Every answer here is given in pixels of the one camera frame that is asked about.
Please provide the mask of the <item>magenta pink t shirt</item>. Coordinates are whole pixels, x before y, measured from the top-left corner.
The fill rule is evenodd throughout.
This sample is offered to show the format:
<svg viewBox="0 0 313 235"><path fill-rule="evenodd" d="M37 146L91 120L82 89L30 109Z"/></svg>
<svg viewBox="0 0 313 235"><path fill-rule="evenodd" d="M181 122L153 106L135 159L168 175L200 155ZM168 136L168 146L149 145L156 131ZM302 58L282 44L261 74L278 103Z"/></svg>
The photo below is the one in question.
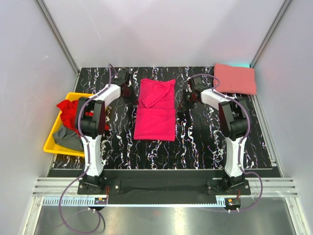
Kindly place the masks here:
<svg viewBox="0 0 313 235"><path fill-rule="evenodd" d="M140 81L134 128L135 140L174 141L176 137L175 84L144 78Z"/></svg>

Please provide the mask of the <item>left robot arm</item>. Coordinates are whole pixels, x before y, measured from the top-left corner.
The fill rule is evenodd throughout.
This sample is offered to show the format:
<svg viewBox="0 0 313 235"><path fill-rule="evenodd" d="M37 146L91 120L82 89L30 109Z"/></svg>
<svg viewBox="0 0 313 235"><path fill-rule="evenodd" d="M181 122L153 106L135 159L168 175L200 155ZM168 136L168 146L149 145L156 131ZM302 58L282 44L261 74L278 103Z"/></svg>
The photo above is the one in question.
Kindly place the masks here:
<svg viewBox="0 0 313 235"><path fill-rule="evenodd" d="M96 94L78 99L74 126L78 130L85 156L85 168L79 176L79 188L102 193L108 187L101 163L101 139L106 128L106 108L113 101L123 98L135 104L137 97L128 71L119 71L115 78Z"/></svg>

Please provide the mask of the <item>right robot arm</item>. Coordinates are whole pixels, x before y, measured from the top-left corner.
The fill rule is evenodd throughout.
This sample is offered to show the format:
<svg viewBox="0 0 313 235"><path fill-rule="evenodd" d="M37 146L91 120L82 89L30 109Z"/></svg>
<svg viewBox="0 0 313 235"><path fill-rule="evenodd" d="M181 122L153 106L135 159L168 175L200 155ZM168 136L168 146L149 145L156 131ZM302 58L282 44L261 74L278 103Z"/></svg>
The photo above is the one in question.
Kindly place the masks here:
<svg viewBox="0 0 313 235"><path fill-rule="evenodd" d="M187 88L183 90L179 109L194 108L197 102L209 105L219 111L220 130L226 139L226 162L222 179L208 183L214 192L224 191L233 194L245 183L242 165L244 147L250 133L251 121L244 97L231 98L217 91L220 81L211 76L216 84L211 88L202 81L205 74L188 78Z"/></svg>

